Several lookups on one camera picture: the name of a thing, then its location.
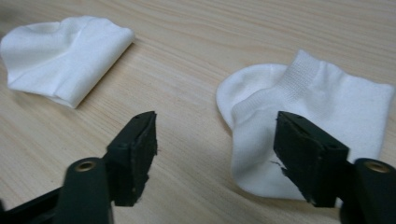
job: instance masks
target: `white fabric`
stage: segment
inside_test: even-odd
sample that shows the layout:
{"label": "white fabric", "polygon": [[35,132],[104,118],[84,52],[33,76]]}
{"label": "white fabric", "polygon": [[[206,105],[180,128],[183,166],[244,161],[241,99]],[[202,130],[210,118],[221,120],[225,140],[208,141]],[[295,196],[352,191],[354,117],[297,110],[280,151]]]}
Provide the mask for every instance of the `white fabric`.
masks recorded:
{"label": "white fabric", "polygon": [[15,28],[0,46],[8,87],[75,108],[133,39],[132,30],[90,16]]}
{"label": "white fabric", "polygon": [[290,65],[258,64],[226,78],[219,111],[233,131],[236,184],[263,197],[302,199],[273,151],[277,111],[299,114],[350,148],[348,160],[376,159],[394,88],[353,77],[299,51]]}

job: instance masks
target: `folded sock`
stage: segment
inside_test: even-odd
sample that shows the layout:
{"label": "folded sock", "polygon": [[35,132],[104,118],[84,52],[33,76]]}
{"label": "folded sock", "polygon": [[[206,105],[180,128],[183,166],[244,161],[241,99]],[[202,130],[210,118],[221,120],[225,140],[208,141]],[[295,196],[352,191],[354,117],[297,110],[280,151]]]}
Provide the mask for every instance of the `folded sock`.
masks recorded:
{"label": "folded sock", "polygon": [[233,131],[236,184],[263,197],[303,198],[273,151],[280,110],[310,119],[350,147],[349,161],[377,159],[393,93],[302,50],[290,66],[259,64],[232,74],[219,85],[217,103]]}
{"label": "folded sock", "polygon": [[133,39],[132,30],[90,16],[15,28],[0,45],[8,87],[75,108]]}

